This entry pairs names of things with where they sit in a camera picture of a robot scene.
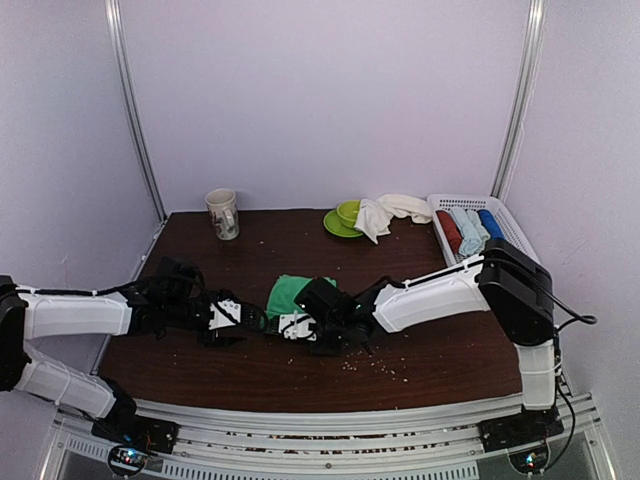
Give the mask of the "green microfiber towel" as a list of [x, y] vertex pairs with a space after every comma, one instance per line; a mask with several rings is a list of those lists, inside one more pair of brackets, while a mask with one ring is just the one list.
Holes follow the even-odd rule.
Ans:
[[296, 304], [295, 298], [310, 281], [310, 277], [280, 275], [268, 297], [266, 306], [268, 319], [272, 320], [279, 318], [281, 315], [292, 315], [294, 313], [304, 315], [305, 311]]

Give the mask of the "white cream towel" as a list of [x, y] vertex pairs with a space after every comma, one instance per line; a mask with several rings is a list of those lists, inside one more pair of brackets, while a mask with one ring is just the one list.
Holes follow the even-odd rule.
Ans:
[[424, 199], [404, 194], [384, 194], [375, 200], [365, 198], [360, 201], [355, 229], [378, 244], [380, 236], [390, 234], [394, 218], [409, 218], [424, 225], [433, 220], [433, 210]]

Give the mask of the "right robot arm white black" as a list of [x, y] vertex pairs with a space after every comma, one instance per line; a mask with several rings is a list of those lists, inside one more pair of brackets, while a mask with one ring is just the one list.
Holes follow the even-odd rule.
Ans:
[[550, 426], [556, 406], [551, 287], [545, 268], [497, 239], [462, 263], [404, 282], [383, 277], [355, 296], [314, 278], [294, 302], [313, 320], [324, 353], [346, 339], [365, 344], [375, 328], [395, 334], [459, 314], [492, 312], [518, 356], [522, 407], [512, 430], [530, 442]]

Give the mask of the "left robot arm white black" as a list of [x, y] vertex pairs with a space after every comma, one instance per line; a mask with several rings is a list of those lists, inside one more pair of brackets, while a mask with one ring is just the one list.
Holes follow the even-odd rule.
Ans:
[[218, 330], [260, 316], [227, 291], [206, 288], [193, 264], [164, 257], [156, 272], [104, 290], [55, 290], [1, 279], [1, 388], [71, 406], [106, 427], [123, 444], [144, 433], [135, 401], [113, 381], [85, 374], [29, 346], [51, 336], [162, 336], [168, 328], [196, 333], [210, 347], [227, 345]]

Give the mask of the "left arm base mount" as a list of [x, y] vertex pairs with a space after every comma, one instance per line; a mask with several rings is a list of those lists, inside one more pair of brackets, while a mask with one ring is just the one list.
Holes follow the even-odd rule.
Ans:
[[97, 421], [91, 433], [118, 444], [134, 447], [145, 453], [171, 454], [177, 441], [179, 425], [175, 422], [137, 417], [129, 429], [116, 430]]

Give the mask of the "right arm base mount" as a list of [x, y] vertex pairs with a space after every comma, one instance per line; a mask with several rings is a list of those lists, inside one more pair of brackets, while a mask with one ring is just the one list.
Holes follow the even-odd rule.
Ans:
[[542, 442], [564, 432], [564, 425], [559, 419], [523, 413], [485, 420], [477, 427], [485, 452]]

